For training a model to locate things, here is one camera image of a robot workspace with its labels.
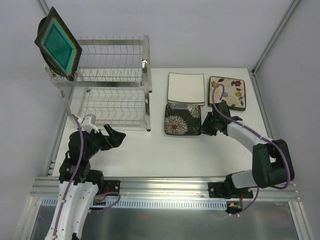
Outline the round silver-rimmed cream plate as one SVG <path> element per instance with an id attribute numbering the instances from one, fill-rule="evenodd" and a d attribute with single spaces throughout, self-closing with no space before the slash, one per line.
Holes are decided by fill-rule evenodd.
<path id="1" fill-rule="evenodd" d="M 40 20 L 39 24 L 38 24 L 38 28 L 37 28 L 37 35 L 40 33 L 45 21 L 46 21 L 47 17 L 44 17 Z M 66 75 L 58 68 L 58 66 L 51 61 L 48 56 L 46 55 L 46 53 L 40 49 L 40 53 L 44 59 L 44 62 L 49 66 L 49 68 L 56 74 L 62 77 L 65 77 Z"/>

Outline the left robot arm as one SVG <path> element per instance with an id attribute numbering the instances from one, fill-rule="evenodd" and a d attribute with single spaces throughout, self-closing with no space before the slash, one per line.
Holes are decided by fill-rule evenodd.
<path id="1" fill-rule="evenodd" d="M 104 125 L 107 135 L 95 126 L 79 128 L 69 136 L 68 150 L 59 169 L 58 200 L 47 240 L 79 240 L 94 198 L 120 197 L 106 185 L 103 172 L 91 169 L 90 159 L 99 151 L 118 148 L 126 134 Z"/>

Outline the dark square teal-centre plate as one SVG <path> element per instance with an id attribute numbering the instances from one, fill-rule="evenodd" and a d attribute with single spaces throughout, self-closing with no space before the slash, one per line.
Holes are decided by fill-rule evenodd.
<path id="1" fill-rule="evenodd" d="M 49 10 L 34 43 L 65 74 L 63 77 L 74 81 L 82 48 L 54 7 Z"/>

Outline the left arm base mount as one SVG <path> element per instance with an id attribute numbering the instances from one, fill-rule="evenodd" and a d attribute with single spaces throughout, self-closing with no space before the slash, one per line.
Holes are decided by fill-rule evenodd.
<path id="1" fill-rule="evenodd" d="M 120 189 L 121 189 L 120 180 L 111 180 L 111 179 L 104 180 L 102 192 L 108 193 L 107 195 L 108 197 L 109 196 L 117 197 L 118 194 L 120 193 Z"/>

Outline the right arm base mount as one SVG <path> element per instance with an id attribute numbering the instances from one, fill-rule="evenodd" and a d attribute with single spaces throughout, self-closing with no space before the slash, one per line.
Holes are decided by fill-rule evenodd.
<path id="1" fill-rule="evenodd" d="M 253 199 L 253 192 L 248 191 L 248 187 L 236 188 L 233 185 L 227 185 L 224 182 L 209 182 L 208 194 L 210 198 L 217 199 L 222 198 L 226 200 L 230 199 Z"/>

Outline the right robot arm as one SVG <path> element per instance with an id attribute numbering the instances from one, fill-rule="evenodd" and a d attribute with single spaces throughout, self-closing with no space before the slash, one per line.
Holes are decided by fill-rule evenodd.
<path id="1" fill-rule="evenodd" d="M 240 117 L 231 116 L 224 102 L 215 103 L 208 112 L 201 132 L 209 136 L 223 133 L 252 154 L 251 169 L 230 173 L 224 182 L 211 183 L 209 192 L 216 197 L 237 198 L 250 188 L 286 189 L 295 179 L 295 171 L 286 141 L 262 136 Z"/>

